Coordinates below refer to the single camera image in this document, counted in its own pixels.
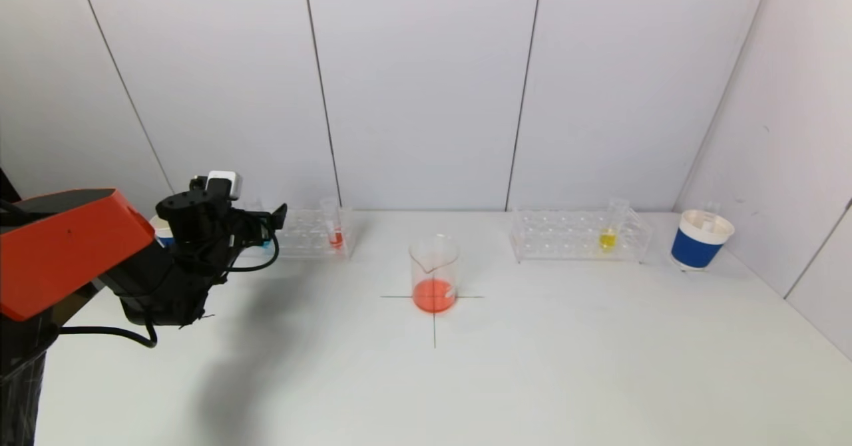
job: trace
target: orange liquid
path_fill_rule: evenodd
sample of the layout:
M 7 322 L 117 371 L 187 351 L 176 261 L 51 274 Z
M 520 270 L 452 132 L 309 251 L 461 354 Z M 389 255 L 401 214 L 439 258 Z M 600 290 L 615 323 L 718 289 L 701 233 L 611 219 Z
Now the orange liquid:
M 427 313 L 439 313 L 448 310 L 456 302 L 453 285 L 444 280 L 423 280 L 414 286 L 414 304 Z
M 340 228 L 334 230 L 334 240 L 331 239 L 331 236 L 328 240 L 332 248 L 340 249 L 343 246 L 343 233 L 340 232 Z

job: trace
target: tabletop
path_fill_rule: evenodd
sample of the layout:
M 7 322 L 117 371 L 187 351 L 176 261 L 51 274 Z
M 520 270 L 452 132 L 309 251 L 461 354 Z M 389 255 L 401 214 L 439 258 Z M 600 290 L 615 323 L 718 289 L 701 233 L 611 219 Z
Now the tabletop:
M 520 264 L 509 213 L 356 212 L 348 261 L 231 274 L 155 349 L 60 337 L 36 444 L 852 444 L 852 362 L 727 250 L 679 270 L 678 215 L 642 216 L 644 264 Z M 466 298 L 433 316 L 393 297 L 434 233 Z M 69 325 L 142 329 L 109 291 Z

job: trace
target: blue and white cup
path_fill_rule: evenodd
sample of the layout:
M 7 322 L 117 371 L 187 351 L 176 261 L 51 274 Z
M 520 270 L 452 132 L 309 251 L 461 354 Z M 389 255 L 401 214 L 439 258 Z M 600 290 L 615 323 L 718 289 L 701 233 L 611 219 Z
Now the blue and white cup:
M 174 236 L 171 234 L 171 227 L 167 221 L 159 216 L 153 216 L 148 222 L 154 227 L 154 236 L 157 237 L 160 245 L 168 246 L 174 243 Z
M 734 225 L 725 218 L 702 210 L 688 210 L 681 215 L 672 258 L 682 270 L 703 270 L 732 234 Z

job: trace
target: yellow liquid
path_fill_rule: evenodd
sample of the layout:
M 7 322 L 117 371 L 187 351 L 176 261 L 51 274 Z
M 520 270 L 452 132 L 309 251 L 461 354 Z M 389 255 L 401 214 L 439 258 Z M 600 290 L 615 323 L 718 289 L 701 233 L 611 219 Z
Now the yellow liquid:
M 615 247 L 616 233 L 613 228 L 603 228 L 600 231 L 600 249 L 605 252 L 612 251 Z

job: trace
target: white wall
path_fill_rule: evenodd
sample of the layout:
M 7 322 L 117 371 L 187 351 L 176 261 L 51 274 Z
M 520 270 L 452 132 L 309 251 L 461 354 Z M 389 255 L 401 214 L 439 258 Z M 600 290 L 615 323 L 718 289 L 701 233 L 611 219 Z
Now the white wall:
M 786 294 L 852 196 L 852 0 L 764 0 L 679 209 L 722 203 L 728 243 Z
M 0 0 L 0 162 L 24 197 L 171 194 L 86 0 Z
M 847 212 L 787 300 L 852 359 L 852 213 Z
M 509 206 L 670 210 L 760 0 L 540 0 Z
M 243 199 L 337 196 L 306 0 L 91 0 L 168 179 L 237 170 Z
M 536 0 L 310 0 L 344 206 L 502 210 Z

